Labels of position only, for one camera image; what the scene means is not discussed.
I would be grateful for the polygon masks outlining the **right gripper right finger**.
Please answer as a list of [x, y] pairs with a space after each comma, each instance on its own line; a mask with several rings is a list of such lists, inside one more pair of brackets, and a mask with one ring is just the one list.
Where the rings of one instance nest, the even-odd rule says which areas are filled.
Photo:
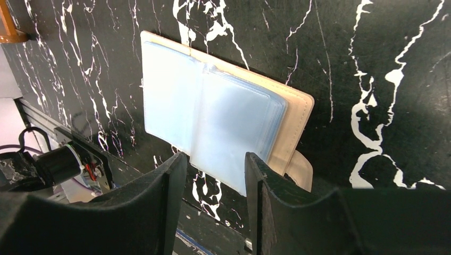
[[450, 254], [450, 192], [333, 189], [318, 197], [245, 155], [253, 254]]

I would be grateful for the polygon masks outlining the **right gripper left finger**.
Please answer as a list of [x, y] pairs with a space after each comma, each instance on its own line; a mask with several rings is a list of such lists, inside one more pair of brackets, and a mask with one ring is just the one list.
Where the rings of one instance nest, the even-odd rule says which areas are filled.
[[93, 198], [63, 204], [1, 193], [1, 254], [171, 254], [187, 156]]

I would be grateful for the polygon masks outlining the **beige leather card holder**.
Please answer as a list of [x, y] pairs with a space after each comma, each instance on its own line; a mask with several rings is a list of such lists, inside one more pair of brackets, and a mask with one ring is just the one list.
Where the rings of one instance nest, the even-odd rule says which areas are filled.
[[312, 165], [296, 150], [311, 95], [151, 32], [140, 38], [147, 133], [241, 195], [247, 152], [311, 190]]

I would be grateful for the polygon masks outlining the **wooden three-tier shelf rack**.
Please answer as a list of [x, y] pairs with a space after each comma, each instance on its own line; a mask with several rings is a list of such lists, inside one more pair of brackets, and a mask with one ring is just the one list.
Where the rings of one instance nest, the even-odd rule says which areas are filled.
[[6, 1], [1, 0], [1, 44], [24, 43], [28, 40], [28, 35], [16, 28]]

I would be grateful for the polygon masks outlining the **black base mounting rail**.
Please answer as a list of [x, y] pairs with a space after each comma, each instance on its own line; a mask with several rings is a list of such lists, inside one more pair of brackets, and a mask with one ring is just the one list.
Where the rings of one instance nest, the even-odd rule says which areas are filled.
[[41, 155], [30, 155], [20, 133], [18, 144], [1, 146], [1, 193], [36, 191], [61, 184], [93, 167], [97, 152], [69, 142]]

